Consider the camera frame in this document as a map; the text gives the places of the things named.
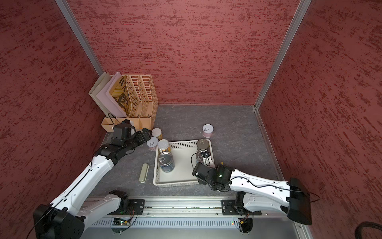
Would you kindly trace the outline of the short yellow can white lid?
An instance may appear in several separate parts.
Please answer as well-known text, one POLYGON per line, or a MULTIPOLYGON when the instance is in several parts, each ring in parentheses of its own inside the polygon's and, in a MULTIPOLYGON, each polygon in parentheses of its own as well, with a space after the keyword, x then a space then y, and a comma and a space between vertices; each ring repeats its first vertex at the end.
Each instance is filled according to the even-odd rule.
POLYGON ((152 136, 158 138, 158 140, 163 139, 162 130, 160 128, 152 129, 152 136))

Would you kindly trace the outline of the tall yellow can white lid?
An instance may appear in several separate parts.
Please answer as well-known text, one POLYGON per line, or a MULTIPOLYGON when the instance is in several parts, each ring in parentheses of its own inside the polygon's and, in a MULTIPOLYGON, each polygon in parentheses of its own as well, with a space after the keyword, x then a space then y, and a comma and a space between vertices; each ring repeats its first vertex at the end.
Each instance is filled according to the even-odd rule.
POLYGON ((162 140, 158 141, 157 147, 158 147, 160 153, 171 151, 170 143, 166 139, 162 139, 162 140))

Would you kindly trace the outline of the dark chopped tomatoes can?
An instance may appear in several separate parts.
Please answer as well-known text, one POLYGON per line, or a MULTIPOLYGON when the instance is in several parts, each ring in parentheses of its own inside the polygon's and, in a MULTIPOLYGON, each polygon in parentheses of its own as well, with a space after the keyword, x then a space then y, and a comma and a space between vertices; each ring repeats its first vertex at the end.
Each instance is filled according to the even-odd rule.
POLYGON ((207 139, 199 139, 197 141, 197 150, 198 152, 205 152, 210 150, 210 142, 207 139))

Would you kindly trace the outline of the small pink can back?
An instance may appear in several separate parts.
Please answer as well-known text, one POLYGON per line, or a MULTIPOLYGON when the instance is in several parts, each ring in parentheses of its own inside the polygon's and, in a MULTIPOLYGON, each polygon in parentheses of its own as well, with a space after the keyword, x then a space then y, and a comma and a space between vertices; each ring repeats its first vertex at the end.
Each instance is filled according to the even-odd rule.
POLYGON ((205 124, 203 126, 203 137, 205 138, 211 138, 213 136, 214 127, 211 124, 205 124))

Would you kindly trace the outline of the blue Progresso noodle soup can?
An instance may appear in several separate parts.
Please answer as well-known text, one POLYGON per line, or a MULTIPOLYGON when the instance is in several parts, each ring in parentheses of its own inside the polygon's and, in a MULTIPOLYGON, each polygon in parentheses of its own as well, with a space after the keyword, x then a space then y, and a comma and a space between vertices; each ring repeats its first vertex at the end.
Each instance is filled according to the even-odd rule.
POLYGON ((198 151, 196 159, 198 162, 203 163, 204 165, 210 165, 210 152, 208 149, 201 149, 198 151))

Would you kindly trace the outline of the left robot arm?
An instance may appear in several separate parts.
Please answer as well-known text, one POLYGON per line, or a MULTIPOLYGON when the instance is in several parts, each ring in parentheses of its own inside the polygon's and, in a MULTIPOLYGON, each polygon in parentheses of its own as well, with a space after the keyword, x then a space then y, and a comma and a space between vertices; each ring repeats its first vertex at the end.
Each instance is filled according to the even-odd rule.
POLYGON ((148 142, 152 131, 137 130, 129 120, 114 126, 110 143, 103 144, 84 171, 50 204, 37 207, 33 213, 38 239, 79 239, 83 232, 109 213, 135 215, 128 195, 113 190, 103 199, 82 209, 82 205, 101 179, 126 155, 148 142))

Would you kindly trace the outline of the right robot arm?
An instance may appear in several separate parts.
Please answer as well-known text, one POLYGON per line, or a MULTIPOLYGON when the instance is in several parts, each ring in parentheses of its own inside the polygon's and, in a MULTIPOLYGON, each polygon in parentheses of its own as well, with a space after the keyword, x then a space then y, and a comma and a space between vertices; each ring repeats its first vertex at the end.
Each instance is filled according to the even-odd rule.
POLYGON ((199 184, 221 193, 236 192, 236 210, 256 212, 273 210, 285 213, 290 220, 312 225, 310 192, 297 178, 269 180, 219 165, 216 168, 197 163, 192 175, 199 184))

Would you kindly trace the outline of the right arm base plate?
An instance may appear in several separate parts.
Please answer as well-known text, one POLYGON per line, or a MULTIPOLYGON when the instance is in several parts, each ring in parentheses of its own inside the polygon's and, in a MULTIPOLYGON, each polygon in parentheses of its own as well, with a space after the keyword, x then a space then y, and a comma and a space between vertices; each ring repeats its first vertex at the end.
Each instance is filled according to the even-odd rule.
POLYGON ((261 211, 248 211, 243 206, 239 206, 235 200, 222 200, 221 201, 222 214, 224 216, 261 216, 261 211))

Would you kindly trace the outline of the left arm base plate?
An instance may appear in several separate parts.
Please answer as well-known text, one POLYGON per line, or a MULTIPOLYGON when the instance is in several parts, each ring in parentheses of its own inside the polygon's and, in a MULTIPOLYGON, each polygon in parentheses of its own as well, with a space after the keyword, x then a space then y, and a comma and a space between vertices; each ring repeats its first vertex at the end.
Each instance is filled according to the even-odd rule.
POLYGON ((108 215, 128 215, 141 216, 145 207, 146 200, 144 199, 129 199, 121 203, 121 206, 114 212, 108 215))

